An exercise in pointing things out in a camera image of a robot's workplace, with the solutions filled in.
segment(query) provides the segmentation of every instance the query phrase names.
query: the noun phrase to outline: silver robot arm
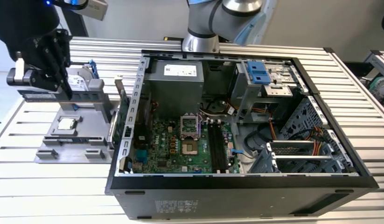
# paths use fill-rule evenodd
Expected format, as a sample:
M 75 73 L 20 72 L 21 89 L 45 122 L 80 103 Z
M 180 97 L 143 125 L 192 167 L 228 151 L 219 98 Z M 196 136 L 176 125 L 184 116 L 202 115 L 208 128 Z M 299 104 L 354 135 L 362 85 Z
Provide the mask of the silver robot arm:
M 190 0 L 188 35 L 183 50 L 219 53 L 220 35 L 252 44 L 266 21 L 263 0 Z

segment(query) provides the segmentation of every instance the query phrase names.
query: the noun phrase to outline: chip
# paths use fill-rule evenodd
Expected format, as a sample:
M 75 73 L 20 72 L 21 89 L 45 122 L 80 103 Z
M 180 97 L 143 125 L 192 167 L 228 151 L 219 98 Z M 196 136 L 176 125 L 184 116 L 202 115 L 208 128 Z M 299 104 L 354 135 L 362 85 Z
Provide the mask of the chip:
M 157 167 L 167 167 L 167 161 L 157 161 Z

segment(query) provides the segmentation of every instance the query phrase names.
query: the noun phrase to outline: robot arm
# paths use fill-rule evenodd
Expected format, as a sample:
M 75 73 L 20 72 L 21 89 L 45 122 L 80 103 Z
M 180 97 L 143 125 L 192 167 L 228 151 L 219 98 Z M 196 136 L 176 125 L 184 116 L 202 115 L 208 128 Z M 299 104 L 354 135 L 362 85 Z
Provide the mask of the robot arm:
M 16 62 L 7 83 L 59 91 L 71 99 L 65 71 L 71 36 L 67 30 L 56 29 L 53 5 L 77 10 L 87 7 L 88 1 L 73 6 L 60 0 L 0 0 L 0 40 Z
M 190 0 L 183 50 L 219 52 L 218 35 L 239 45 L 254 42 L 266 21 L 263 0 Z

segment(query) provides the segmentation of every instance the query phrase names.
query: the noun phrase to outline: blue drive bay latch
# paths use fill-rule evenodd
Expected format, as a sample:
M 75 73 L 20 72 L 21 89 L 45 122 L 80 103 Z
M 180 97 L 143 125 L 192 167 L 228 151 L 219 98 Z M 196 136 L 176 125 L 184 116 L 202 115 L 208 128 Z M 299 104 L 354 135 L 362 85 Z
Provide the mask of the blue drive bay latch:
M 270 84 L 271 77 L 263 62 L 247 62 L 247 71 L 254 84 Z

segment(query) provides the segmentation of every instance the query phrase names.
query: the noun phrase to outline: green circuit board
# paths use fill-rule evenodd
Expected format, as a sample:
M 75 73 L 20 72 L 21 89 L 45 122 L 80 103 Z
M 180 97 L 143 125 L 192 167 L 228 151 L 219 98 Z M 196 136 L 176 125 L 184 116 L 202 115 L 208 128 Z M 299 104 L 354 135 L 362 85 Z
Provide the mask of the green circuit board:
M 232 136 L 228 124 L 222 125 L 222 130 L 224 138 Z M 227 141 L 235 145 L 232 137 Z M 234 160 L 228 170 L 239 173 L 238 158 Z M 132 169 L 135 173 L 212 173 L 207 123 L 202 123 L 200 138 L 194 141 L 180 139 L 180 120 L 153 119 L 147 161 L 133 163 Z

